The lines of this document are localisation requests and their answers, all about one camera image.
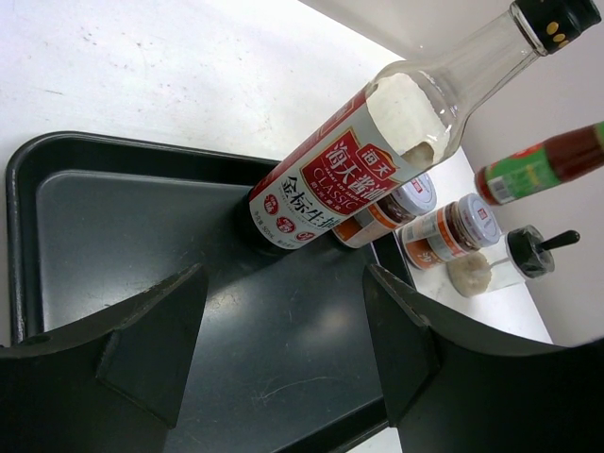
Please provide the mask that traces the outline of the sauce jar white lid front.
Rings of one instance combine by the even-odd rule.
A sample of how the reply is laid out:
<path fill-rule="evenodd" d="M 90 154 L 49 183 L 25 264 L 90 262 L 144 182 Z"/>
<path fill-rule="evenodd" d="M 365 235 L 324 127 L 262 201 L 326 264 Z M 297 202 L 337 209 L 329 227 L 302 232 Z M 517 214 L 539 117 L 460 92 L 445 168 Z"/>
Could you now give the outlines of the sauce jar white lid front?
<path fill-rule="evenodd" d="M 476 193 L 419 217 L 400 231 L 406 258 L 420 270 L 495 245 L 500 236 L 491 207 Z"/>

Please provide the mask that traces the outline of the chili sauce bottle green label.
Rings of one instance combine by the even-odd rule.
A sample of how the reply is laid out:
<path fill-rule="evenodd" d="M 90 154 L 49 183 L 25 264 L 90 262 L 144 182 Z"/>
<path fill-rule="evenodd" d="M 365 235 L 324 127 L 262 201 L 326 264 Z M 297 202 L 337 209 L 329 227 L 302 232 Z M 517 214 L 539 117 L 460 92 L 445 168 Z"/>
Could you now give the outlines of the chili sauce bottle green label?
<path fill-rule="evenodd" d="M 503 206 L 603 166 L 603 124 L 565 132 L 491 163 L 475 175 L 478 195 Z"/>

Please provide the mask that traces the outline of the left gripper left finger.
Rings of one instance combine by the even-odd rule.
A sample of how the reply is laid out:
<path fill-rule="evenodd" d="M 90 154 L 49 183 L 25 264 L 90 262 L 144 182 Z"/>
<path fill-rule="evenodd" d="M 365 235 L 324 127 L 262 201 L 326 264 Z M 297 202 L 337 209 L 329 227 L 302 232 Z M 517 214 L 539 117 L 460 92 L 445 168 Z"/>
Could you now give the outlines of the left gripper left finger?
<path fill-rule="evenodd" d="M 1 351 L 4 452 L 161 452 L 176 427 L 206 305 L 193 265 Z"/>

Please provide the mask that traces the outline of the soy sauce bottle red label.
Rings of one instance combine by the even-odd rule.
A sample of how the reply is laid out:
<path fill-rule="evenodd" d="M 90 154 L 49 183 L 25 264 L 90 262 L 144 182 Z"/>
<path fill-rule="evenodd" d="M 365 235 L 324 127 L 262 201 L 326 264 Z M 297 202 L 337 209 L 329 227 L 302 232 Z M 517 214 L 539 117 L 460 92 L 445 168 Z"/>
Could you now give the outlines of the soy sauce bottle red label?
<path fill-rule="evenodd" d="M 431 58 L 386 65 L 236 208 L 251 246 L 285 255 L 451 157 L 472 113 L 600 22 L 591 1 L 515 1 Z"/>

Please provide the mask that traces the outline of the sauce jar white lid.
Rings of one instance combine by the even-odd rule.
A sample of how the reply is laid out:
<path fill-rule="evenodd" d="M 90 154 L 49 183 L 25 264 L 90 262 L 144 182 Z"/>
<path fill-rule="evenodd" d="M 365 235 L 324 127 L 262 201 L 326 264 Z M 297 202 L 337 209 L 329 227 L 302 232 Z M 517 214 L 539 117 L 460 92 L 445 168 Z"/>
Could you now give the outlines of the sauce jar white lid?
<path fill-rule="evenodd" d="M 420 270 L 495 245 L 500 236 L 491 207 L 476 193 L 419 217 L 400 231 L 406 258 Z"/>
<path fill-rule="evenodd" d="M 343 245 L 361 248 L 431 212 L 437 194 L 428 174 L 404 184 L 332 229 Z"/>

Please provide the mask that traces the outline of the clear shaker black flip lid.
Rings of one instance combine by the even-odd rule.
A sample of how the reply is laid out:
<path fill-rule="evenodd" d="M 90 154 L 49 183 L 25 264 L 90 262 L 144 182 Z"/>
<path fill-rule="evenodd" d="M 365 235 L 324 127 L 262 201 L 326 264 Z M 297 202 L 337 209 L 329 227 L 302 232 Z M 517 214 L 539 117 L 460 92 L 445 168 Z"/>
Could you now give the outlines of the clear shaker black flip lid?
<path fill-rule="evenodd" d="M 535 226 L 523 226 L 503 234 L 495 245 L 449 262 L 446 271 L 464 297 L 492 293 L 553 273 L 553 251 L 579 240 L 575 230 L 545 239 Z"/>

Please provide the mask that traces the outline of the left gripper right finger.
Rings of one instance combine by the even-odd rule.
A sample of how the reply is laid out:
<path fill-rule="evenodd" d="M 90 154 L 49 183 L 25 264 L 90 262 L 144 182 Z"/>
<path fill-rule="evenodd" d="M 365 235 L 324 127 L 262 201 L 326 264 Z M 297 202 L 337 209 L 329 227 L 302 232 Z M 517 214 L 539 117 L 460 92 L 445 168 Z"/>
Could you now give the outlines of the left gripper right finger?
<path fill-rule="evenodd" d="M 603 343 L 489 327 L 369 265 L 362 286 L 389 424 L 406 452 L 599 452 Z"/>

